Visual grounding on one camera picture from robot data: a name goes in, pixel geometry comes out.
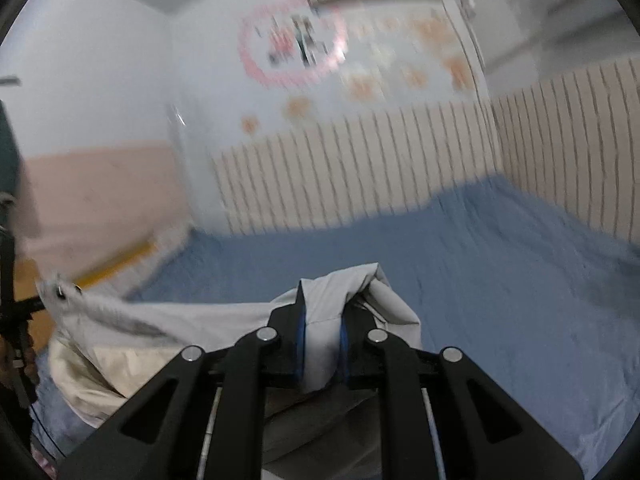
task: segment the mattress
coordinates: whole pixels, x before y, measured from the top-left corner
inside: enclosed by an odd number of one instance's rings
[[[640,412],[638,248],[592,232],[501,176],[446,191],[423,210],[336,229],[193,232],[129,299],[264,301],[299,278],[367,262],[382,264],[420,317],[424,349],[462,348],[586,478],[620,445]],[[88,433],[74,417],[67,412],[49,428],[64,435],[67,451]]]

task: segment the black cable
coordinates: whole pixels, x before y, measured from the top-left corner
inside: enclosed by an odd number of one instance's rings
[[[51,443],[56,447],[56,449],[58,450],[58,452],[60,453],[60,455],[62,455],[62,458],[66,458],[66,455],[62,452],[62,450],[58,447],[58,444],[56,444],[56,441],[53,440],[53,438],[51,437],[51,435],[49,434],[49,431],[47,431],[47,428],[44,427],[44,424],[41,422],[40,417],[38,416],[38,413],[36,412],[35,408],[32,406],[31,407],[31,413],[33,413],[33,415],[36,418],[37,423],[39,424],[39,426],[42,428],[42,431],[44,431],[45,435],[47,435],[47,437],[49,438],[49,440],[51,441]]]

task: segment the dark green object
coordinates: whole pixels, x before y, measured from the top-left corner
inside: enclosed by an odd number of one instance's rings
[[[20,156],[15,144],[9,120],[0,101],[0,197],[4,194],[15,197],[18,187]],[[0,203],[0,226],[6,227],[8,208]]]

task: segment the beige striped padding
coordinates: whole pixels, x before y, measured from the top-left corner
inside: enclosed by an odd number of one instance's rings
[[[230,230],[241,235],[401,214],[501,167],[490,105],[472,103],[312,124],[214,158]]]
[[[640,59],[493,100],[507,176],[590,227],[640,240]]]

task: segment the white cloth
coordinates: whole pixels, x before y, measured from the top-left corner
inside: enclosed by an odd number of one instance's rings
[[[60,286],[65,299],[56,295]],[[306,303],[305,370],[301,391],[268,392],[265,468],[284,479],[364,478],[379,466],[377,400],[372,392],[334,384],[344,305],[367,289],[380,328],[420,348],[420,321],[390,288],[378,264],[302,280]],[[184,346],[206,351],[232,346],[265,326],[270,303],[132,304],[73,285],[46,282],[40,297],[58,324],[50,343],[51,375],[71,408],[97,427]]]

